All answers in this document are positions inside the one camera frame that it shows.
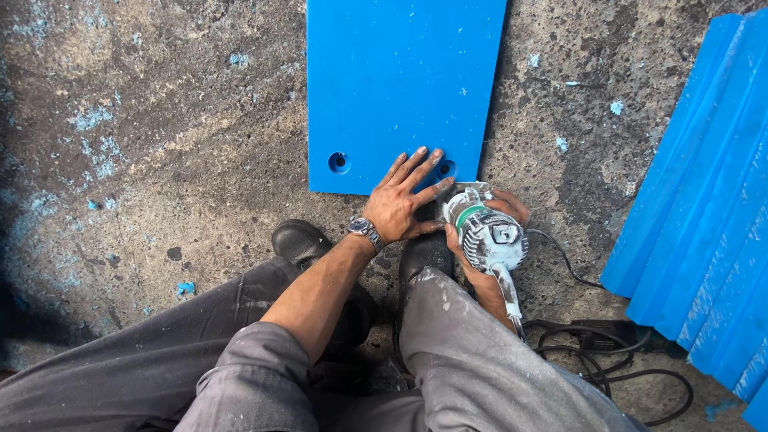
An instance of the power tool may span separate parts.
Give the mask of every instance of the power tool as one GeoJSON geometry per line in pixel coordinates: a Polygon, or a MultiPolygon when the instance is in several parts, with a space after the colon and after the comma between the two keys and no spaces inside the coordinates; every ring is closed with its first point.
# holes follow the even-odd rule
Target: power tool
{"type": "Polygon", "coordinates": [[[520,303],[510,272],[528,254],[528,237],[512,216],[485,206],[483,201],[493,198],[488,183],[454,183],[437,199],[437,218],[456,226],[458,244],[467,261],[478,271],[496,277],[507,318],[525,342],[520,303]]]}

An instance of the countersunk hole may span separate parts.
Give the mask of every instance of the countersunk hole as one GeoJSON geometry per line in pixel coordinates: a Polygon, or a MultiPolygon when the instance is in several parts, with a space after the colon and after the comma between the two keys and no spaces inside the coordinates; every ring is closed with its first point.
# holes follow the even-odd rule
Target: countersunk hole
{"type": "Polygon", "coordinates": [[[440,162],[437,167],[437,177],[443,179],[451,176],[456,176],[456,163],[448,160],[440,162]]]}
{"type": "Polygon", "coordinates": [[[328,158],[328,168],[337,174],[346,173],[351,165],[349,155],[341,151],[337,151],[328,158]]]}

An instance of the wristwatch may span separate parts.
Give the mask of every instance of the wristwatch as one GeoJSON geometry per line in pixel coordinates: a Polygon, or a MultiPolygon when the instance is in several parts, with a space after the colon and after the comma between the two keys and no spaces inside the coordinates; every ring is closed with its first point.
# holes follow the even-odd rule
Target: wristwatch
{"type": "Polygon", "coordinates": [[[349,223],[347,225],[346,230],[350,234],[355,235],[362,235],[368,238],[368,240],[371,241],[373,244],[373,247],[376,248],[376,254],[378,255],[379,252],[382,251],[384,248],[384,242],[382,241],[381,236],[379,235],[379,232],[376,230],[376,228],[373,226],[371,221],[365,218],[357,218],[349,223]]]}

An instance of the stained concrete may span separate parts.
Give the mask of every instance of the stained concrete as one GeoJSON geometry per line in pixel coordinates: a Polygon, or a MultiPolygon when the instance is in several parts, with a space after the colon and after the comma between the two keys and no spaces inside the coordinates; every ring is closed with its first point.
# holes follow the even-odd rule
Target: stained concrete
{"type": "MultiPolygon", "coordinates": [[[[531,226],[597,279],[709,19],[765,5],[514,2],[480,179],[518,194],[531,226]]],[[[285,218],[341,238],[365,198],[307,191],[305,12],[298,0],[0,5],[6,363],[27,367],[172,307],[178,282],[211,289],[269,258],[285,218]]],[[[362,276],[387,311],[364,351],[384,363],[398,251],[362,276]]],[[[574,283],[538,239],[515,276],[528,317],[624,317],[625,299],[574,283]]],[[[649,367],[696,391],[655,430],[749,430],[743,406],[705,421],[705,405],[736,399],[715,381],[657,354],[633,366],[649,367]]],[[[683,393],[670,382],[615,384],[615,399],[659,417],[683,393]]]]}

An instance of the black leather boot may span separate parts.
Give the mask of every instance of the black leather boot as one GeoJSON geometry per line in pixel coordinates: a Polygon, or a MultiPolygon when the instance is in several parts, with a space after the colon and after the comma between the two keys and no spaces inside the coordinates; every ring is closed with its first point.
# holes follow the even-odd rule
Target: black leather boot
{"type": "Polygon", "coordinates": [[[410,240],[400,255],[399,298],[397,318],[392,328],[392,343],[397,361],[403,370],[407,369],[400,353],[399,339],[402,330],[402,318],[411,299],[413,284],[424,267],[427,266],[437,268],[449,277],[453,276],[453,253],[445,243],[445,232],[443,231],[420,235],[410,240]]]}
{"type": "MultiPolygon", "coordinates": [[[[333,243],[319,229],[301,219],[284,221],[272,233],[275,255],[286,258],[301,272],[315,264],[331,248],[333,243]]],[[[360,284],[355,284],[323,357],[332,357],[365,342],[376,321],[377,311],[378,305],[371,294],[360,284]]]]}

